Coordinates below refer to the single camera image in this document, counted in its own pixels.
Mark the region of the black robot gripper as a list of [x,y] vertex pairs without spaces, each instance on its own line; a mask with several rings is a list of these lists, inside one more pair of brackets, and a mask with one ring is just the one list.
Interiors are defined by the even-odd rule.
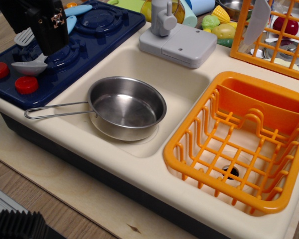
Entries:
[[45,56],[69,43],[66,15],[60,0],[0,0],[0,11],[15,33],[30,27]]

